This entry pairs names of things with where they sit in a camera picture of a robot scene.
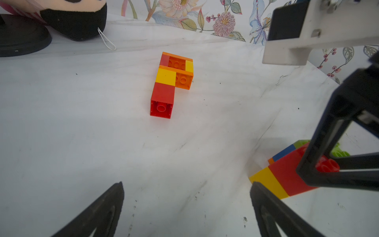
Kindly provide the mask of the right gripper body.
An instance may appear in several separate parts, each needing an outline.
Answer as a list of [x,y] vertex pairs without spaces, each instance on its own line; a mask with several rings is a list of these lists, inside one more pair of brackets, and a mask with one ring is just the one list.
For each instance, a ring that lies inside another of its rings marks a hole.
[[352,74],[351,87],[357,112],[354,120],[367,131],[379,137],[379,54],[370,59],[371,65],[366,69],[358,69]]

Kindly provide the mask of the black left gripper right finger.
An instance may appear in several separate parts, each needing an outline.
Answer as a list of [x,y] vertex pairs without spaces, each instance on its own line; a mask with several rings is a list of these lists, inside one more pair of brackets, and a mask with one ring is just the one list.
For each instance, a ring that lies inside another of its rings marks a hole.
[[280,237],[278,227],[288,237],[323,236],[260,182],[252,184],[250,198],[262,237]]

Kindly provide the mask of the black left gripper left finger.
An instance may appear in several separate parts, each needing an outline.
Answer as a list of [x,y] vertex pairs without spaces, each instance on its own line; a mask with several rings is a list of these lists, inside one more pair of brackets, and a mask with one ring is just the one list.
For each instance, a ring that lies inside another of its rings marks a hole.
[[115,183],[54,236],[113,237],[121,214],[123,200],[123,184],[122,182]]

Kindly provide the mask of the red square lego brick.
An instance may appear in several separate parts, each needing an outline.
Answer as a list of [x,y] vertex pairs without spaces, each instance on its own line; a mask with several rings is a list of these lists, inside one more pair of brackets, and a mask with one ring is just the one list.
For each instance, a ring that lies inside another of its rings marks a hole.
[[175,96],[175,86],[156,82],[152,97],[150,115],[171,118]]

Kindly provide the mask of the small yellow lego brick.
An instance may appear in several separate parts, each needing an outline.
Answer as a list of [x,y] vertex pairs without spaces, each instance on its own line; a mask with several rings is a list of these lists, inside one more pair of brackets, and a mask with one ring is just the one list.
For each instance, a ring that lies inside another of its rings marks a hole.
[[185,66],[186,72],[193,73],[193,62],[190,60],[186,60],[186,66]]

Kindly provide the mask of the small orange lego brick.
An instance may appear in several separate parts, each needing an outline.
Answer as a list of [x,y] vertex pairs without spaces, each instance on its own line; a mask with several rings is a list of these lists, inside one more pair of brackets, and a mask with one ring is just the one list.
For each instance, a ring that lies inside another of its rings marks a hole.
[[175,69],[175,68],[163,66],[163,65],[160,65],[159,68],[167,70],[167,71],[175,72],[176,73],[175,86],[178,88],[190,90],[190,86],[193,80],[193,72]]

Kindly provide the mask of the small red lego brick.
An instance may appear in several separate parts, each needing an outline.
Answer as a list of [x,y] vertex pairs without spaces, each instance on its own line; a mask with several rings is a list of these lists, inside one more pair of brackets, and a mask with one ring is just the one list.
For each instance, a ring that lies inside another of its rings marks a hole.
[[170,60],[170,56],[168,56],[166,54],[162,54],[161,59],[160,59],[160,65],[168,67],[169,66],[169,60]]

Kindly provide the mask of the lime green lego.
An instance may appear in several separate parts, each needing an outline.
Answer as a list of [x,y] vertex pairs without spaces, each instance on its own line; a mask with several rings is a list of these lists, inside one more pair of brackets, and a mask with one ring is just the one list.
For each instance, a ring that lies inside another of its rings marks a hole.
[[340,148],[340,144],[337,143],[337,145],[332,149],[331,154],[336,157],[336,158],[341,158],[341,157],[349,157],[350,154],[346,151],[343,151]]

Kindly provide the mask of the dark green lego brick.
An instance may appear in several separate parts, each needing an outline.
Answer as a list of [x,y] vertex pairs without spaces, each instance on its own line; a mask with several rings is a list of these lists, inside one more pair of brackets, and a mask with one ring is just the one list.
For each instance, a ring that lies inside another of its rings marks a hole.
[[310,140],[298,140],[295,143],[293,143],[295,149],[299,149],[300,147],[304,146],[305,144],[308,144]]

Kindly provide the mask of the orange lego plate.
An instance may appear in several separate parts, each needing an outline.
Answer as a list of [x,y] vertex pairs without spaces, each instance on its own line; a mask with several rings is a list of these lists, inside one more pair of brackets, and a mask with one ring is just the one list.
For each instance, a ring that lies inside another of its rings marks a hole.
[[270,158],[269,160],[268,160],[268,163],[270,164],[270,165],[272,165],[272,164],[274,164],[274,159],[273,158]]
[[190,60],[193,62],[193,60],[190,58],[178,56],[175,54],[171,54],[171,53],[167,53],[167,52],[163,52],[162,54],[166,54],[166,55],[170,56],[169,67],[172,67],[175,69],[180,69],[180,70],[185,71],[186,60]]

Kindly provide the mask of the blue lego brick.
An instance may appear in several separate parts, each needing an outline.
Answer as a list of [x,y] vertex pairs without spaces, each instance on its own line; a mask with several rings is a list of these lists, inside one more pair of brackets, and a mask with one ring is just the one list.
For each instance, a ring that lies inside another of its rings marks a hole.
[[281,152],[273,156],[272,159],[274,162],[276,162],[280,160],[281,158],[287,156],[288,154],[292,153],[295,150],[296,150],[296,147],[293,144],[291,144],[290,146],[288,146],[287,148],[285,148],[284,150],[282,150]]

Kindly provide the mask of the plush doll head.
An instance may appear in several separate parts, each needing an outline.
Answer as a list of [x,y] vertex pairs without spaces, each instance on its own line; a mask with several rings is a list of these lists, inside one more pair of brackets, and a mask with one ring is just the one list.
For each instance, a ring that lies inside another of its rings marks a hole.
[[33,19],[74,41],[101,35],[107,19],[106,1],[1,1],[1,9]]

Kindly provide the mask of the black round stand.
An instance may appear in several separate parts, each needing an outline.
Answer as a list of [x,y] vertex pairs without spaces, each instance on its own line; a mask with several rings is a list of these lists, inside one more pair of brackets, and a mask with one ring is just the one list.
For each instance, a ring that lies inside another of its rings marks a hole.
[[52,37],[41,23],[28,17],[1,14],[1,57],[14,57],[40,51]]

